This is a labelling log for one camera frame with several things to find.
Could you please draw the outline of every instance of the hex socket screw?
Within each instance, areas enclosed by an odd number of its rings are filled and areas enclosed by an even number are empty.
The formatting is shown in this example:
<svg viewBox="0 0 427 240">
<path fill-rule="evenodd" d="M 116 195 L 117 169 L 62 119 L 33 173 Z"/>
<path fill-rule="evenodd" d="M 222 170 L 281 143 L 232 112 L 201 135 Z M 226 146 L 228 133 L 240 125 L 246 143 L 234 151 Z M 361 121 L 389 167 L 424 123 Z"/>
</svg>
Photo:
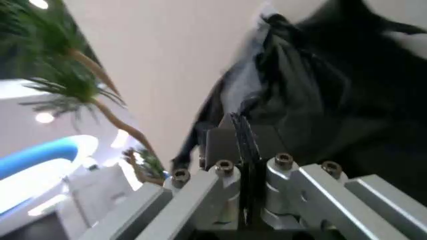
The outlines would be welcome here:
<svg viewBox="0 0 427 240">
<path fill-rule="evenodd" d="M 215 164 L 215 172 L 220 177 L 229 177 L 233 175 L 234 166 L 230 160 L 219 160 Z"/>
<path fill-rule="evenodd" d="M 190 180 L 190 172 L 185 168 L 179 168 L 172 172 L 171 183 L 175 188 L 181 189 Z"/>
<path fill-rule="evenodd" d="M 274 158 L 274 163 L 282 170 L 291 170 L 294 164 L 294 158 L 288 153 L 278 153 Z"/>
<path fill-rule="evenodd" d="M 329 175 L 331 175 L 334 179 L 339 179 L 341 173 L 343 172 L 343 168 L 334 161 L 324 161 L 321 164 L 321 168 L 325 170 Z"/>
</svg>

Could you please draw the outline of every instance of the dark fabric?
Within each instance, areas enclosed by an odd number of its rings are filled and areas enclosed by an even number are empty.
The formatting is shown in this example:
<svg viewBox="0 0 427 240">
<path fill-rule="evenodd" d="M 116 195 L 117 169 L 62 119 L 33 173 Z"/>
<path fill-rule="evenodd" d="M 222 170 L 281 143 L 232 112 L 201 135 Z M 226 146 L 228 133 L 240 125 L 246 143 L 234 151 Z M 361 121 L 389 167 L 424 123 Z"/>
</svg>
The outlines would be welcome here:
<svg viewBox="0 0 427 240">
<path fill-rule="evenodd" d="M 295 25 L 281 15 L 266 22 L 263 49 L 248 59 L 260 89 L 238 112 L 253 125 L 275 126 L 301 165 L 331 160 L 349 177 L 378 174 L 427 205 L 427 61 L 384 34 L 425 31 L 380 17 L 360 0 L 329 0 Z M 236 73 L 231 68 L 217 86 Z M 223 90 L 210 95 L 204 107 L 213 111 L 197 124 L 219 123 Z"/>
</svg>

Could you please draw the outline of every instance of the white wall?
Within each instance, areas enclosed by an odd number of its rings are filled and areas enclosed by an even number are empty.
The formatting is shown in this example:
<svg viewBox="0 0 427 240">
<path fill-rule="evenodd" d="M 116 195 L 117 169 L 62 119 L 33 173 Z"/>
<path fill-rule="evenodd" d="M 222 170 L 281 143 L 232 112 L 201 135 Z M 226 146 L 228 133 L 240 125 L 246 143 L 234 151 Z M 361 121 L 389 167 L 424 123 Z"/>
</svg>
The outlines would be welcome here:
<svg viewBox="0 0 427 240">
<path fill-rule="evenodd" d="M 263 0 L 65 0 L 163 164 L 168 166 Z M 292 22 L 323 0 L 273 0 Z M 425 0 L 369 0 L 427 28 Z"/>
</svg>

